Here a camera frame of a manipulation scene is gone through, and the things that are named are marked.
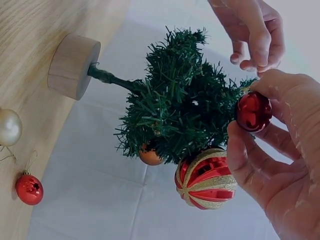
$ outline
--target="gold glitter ornament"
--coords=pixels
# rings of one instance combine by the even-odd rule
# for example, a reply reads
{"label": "gold glitter ornament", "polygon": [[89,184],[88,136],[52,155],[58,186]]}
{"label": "gold glitter ornament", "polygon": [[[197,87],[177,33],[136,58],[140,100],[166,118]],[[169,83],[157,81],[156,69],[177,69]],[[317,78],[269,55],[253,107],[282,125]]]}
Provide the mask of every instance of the gold glitter ornament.
{"label": "gold glitter ornament", "polygon": [[226,160],[226,151],[219,148],[209,148],[195,159],[182,160],[174,176],[181,198],[201,210],[219,209],[232,199],[237,182]]}

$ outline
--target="ornament hanging loop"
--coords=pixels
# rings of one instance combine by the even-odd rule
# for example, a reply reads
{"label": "ornament hanging loop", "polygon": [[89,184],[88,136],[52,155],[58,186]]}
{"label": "ornament hanging loop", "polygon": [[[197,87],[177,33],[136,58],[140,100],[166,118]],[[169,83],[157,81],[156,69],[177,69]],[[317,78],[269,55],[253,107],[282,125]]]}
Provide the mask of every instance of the ornament hanging loop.
{"label": "ornament hanging loop", "polygon": [[7,151],[10,153],[10,155],[5,156],[3,158],[0,159],[0,162],[8,159],[8,158],[13,158],[13,162],[17,163],[17,158],[16,155],[14,155],[14,153],[10,150],[10,148],[8,148],[7,146],[1,146],[2,148],[0,149],[0,152],[2,152],[4,149],[7,149]]}
{"label": "ornament hanging loop", "polygon": [[[35,157],[34,159],[32,160],[31,162],[31,159],[32,159],[32,156],[33,154],[35,153]],[[33,150],[30,154],[30,158],[29,158],[29,161],[28,163],[26,164],[26,167],[25,167],[25,171],[23,172],[24,175],[30,175],[30,169],[32,167],[32,165],[35,163],[35,161],[38,159],[38,152],[36,150]]]}

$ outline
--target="round wooden stand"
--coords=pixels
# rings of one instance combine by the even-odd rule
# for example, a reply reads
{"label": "round wooden stand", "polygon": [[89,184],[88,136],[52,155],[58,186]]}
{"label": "round wooden stand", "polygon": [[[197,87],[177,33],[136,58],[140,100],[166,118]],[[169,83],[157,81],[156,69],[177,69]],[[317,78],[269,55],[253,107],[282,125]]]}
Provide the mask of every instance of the round wooden stand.
{"label": "round wooden stand", "polygon": [[48,87],[63,96],[80,100],[91,80],[88,69],[97,62],[100,49],[101,44],[96,40],[72,33],[67,35],[53,56]]}

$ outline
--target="artificial pine branch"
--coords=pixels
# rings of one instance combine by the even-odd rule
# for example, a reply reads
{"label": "artificial pine branch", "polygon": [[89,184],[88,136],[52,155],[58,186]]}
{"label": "artificial pine branch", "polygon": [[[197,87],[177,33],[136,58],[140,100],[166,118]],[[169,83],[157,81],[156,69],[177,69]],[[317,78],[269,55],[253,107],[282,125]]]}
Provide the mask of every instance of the artificial pine branch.
{"label": "artificial pine branch", "polygon": [[130,91],[115,134],[125,156],[137,157],[143,144],[149,144],[166,163],[177,164],[227,142],[234,105],[254,79],[239,86],[227,79],[220,64],[212,66],[203,59],[199,45],[204,44],[205,30],[168,30],[165,42],[149,46],[144,80],[125,81],[90,67],[90,76]]}

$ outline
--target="light wood surface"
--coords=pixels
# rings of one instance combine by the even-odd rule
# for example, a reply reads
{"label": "light wood surface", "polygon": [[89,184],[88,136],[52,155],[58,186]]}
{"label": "light wood surface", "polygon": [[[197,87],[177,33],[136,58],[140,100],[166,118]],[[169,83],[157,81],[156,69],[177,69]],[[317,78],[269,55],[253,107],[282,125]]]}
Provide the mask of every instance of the light wood surface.
{"label": "light wood surface", "polygon": [[[17,158],[0,162],[0,239],[25,240],[32,207],[14,184],[33,151],[30,172],[41,179],[74,101],[47,86],[54,53],[69,33],[101,42],[122,23],[130,0],[2,0],[0,2],[0,108],[16,111],[23,124]],[[0,152],[0,159],[9,153]]]}

